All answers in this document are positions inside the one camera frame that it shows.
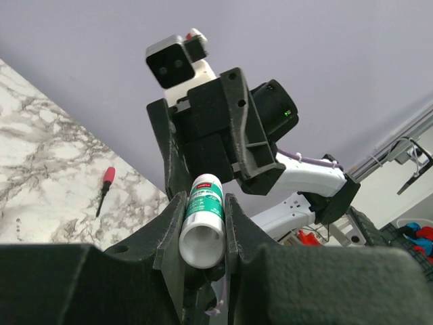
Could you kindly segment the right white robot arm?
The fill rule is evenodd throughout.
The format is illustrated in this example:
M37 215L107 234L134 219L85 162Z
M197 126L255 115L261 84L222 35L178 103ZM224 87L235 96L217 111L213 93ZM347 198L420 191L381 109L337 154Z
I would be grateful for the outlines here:
M276 80L250 87L232 68L218 77L186 83L147 106L164 162L168 196L190 190L200 175L235 181L243 193L287 198L254 214L280 240L312 224L343 217L360 184L333 154L312 156L280 146L297 126L298 109Z

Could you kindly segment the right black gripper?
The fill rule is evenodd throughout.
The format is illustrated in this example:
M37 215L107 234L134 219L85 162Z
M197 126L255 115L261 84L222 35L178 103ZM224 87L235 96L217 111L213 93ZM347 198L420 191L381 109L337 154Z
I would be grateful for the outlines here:
M169 200L189 193L192 179L201 174L213 174L221 183L233 180L229 128L242 191L257 196L271 191L286 167L272 153L242 69L188 90L175 104L174 116L164 98L147 105Z

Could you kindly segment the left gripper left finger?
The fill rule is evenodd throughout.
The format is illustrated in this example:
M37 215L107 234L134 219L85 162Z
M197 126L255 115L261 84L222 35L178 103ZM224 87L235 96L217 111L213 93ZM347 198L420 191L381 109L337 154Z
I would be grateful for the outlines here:
M90 244L1 247L2 324L180 324L187 198L105 251Z

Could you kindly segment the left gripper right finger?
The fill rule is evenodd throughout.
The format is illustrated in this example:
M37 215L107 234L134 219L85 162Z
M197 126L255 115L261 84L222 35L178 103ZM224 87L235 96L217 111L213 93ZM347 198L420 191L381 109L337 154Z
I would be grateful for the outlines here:
M408 253L283 246L225 197L230 324L431 324L432 293Z

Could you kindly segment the green white glue stick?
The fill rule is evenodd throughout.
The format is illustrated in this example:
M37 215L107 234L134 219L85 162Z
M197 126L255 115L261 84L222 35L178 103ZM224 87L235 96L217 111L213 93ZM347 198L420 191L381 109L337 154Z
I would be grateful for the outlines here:
M225 255L225 211L219 179L205 173L193 182L179 236L179 252L197 269L218 265Z

